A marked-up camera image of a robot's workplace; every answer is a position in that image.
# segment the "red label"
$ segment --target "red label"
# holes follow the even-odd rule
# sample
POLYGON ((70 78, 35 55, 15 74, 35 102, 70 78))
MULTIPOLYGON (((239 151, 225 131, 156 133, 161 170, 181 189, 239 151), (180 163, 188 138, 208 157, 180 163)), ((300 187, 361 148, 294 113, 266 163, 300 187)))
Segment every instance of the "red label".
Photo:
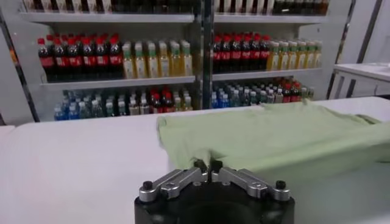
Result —
POLYGON ((121 65, 122 64, 122 56, 110 56, 111 65, 121 65))
POLYGON ((268 58, 269 51, 261 51, 260 52, 260 58, 268 58))
POLYGON ((42 67, 52 67, 54 65, 54 59, 52 57, 40 58, 42 67))
POLYGON ((83 60, 82 60, 81 56, 71 57, 71 58, 69 58, 69 62, 71 63, 72 67, 78 67, 78 66, 81 66, 83 64, 83 60))
POLYGON ((221 56, 222 56, 222 60, 229 60, 230 59, 229 52, 223 52, 221 56))
POLYGON ((87 66, 95 66, 96 65, 96 57, 95 56, 84 56, 84 64, 87 66))
POLYGON ((283 103, 290 103, 291 98, 289 96, 283 97, 283 103))
POLYGON ((69 66, 69 59, 67 57, 57 57, 55 58, 55 62, 57 62, 57 66, 59 67, 69 66))
POLYGON ((251 51, 250 52, 250 58, 252 58, 252 59, 259 59, 260 58, 260 51, 251 51))
POLYGON ((243 59, 250 59, 250 51, 243 51, 243 53, 241 54, 241 57, 243 59))

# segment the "shelf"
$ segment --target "shelf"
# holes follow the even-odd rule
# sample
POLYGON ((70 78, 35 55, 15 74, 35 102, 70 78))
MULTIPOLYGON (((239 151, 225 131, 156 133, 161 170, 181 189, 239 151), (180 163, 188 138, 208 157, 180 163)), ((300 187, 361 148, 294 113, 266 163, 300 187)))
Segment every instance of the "shelf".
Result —
POLYGON ((226 73, 226 74, 213 75, 213 81, 261 79, 261 78, 274 78, 274 77, 299 76, 299 75, 320 75, 321 72, 322 72, 321 68, 316 68, 316 69, 299 69, 299 70, 285 70, 285 71, 226 73))
POLYGON ((107 81, 90 81, 90 82, 65 82, 65 83, 42 83, 49 91, 72 90, 72 89, 95 89, 95 88, 113 88, 113 87, 130 87, 130 86, 148 86, 148 85, 167 85, 193 83, 195 76, 170 77, 158 79, 121 79, 107 81))
POLYGON ((32 23, 191 23, 194 15, 20 13, 32 23))
POLYGON ((326 23, 326 16, 266 16, 266 15, 229 15, 217 14, 215 23, 292 23, 317 24, 326 23))

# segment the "green cloth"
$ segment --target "green cloth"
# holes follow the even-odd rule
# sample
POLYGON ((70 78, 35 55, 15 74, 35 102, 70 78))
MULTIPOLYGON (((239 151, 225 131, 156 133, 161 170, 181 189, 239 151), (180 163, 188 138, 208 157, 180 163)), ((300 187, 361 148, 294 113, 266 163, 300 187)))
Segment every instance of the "green cloth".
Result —
POLYGON ((160 140, 179 169, 210 157, 265 180, 293 183, 390 158, 390 123, 309 101, 197 116, 160 117, 160 140))

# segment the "juice bottle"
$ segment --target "juice bottle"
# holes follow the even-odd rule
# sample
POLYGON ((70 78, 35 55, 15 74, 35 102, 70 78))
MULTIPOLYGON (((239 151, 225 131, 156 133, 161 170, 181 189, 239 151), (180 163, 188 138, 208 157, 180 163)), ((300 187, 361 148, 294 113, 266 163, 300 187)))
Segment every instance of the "juice bottle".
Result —
POLYGON ((160 77, 168 77, 169 58, 168 58, 168 51, 166 49, 166 44, 164 41, 159 41, 158 45, 160 47, 160 55, 158 57, 158 73, 160 77))
POLYGON ((279 43, 271 41, 271 54, 267 61, 267 71, 275 71, 279 63, 279 43))
POLYGON ((279 53, 279 70, 287 70, 288 67, 288 43, 282 42, 282 50, 279 53))
POLYGON ((139 79, 146 79, 145 59, 142 55, 142 43, 135 43, 135 67, 136 74, 139 79))
POLYGON ((298 41, 298 52, 297 52, 297 62, 295 65, 296 69, 303 69, 305 66, 306 60, 306 42, 298 41))
POLYGON ((304 68, 314 68, 314 52, 316 48, 316 43, 312 41, 307 42, 307 54, 306 54, 306 60, 304 68))
POLYGON ((158 65, 156 58, 156 46, 153 42, 148 42, 147 44, 149 58, 147 59, 147 71, 150 78, 158 78, 158 65))
POLYGON ((314 52, 314 68, 322 67, 322 41, 316 41, 316 51, 314 52))
POLYGON ((288 53, 288 67, 287 69, 295 69, 297 63, 297 46, 296 42, 289 42, 289 53, 288 53))

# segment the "cola bottle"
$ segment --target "cola bottle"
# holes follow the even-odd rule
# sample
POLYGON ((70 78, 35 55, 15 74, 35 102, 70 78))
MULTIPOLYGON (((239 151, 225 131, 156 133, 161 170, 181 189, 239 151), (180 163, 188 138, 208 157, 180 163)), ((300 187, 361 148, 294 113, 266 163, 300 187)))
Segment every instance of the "cola bottle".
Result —
POLYGON ((258 33, 250 44, 250 70, 260 70, 260 34, 258 33))
POLYGON ((96 80, 96 54, 95 48, 91 44, 89 38, 83 38, 83 56, 84 56, 84 65, 85 65, 85 78, 87 80, 96 80))
POLYGON ((241 44, 241 71, 250 70, 250 35, 245 35, 241 44))
POLYGON ((72 69, 72 75, 74 80, 84 80, 83 74, 83 60, 80 47, 76 44, 75 38, 68 40, 68 57, 69 63, 72 69))
POLYGON ((67 48, 61 43, 59 38, 54 39, 54 57, 57 64, 57 80, 69 81, 71 73, 67 48))
POLYGON ((232 71, 240 71, 241 66, 241 38, 239 35, 235 35, 232 43, 232 49, 230 54, 230 61, 232 64, 232 71))
POLYGON ((46 73, 47 81, 54 82, 56 80, 55 76, 55 63, 53 57, 53 51, 50 46, 44 45, 44 39, 38 39, 38 56, 41 61, 41 65, 46 73))
POLYGON ((113 79, 123 78, 123 54, 122 47, 116 35, 110 39, 110 73, 113 79))

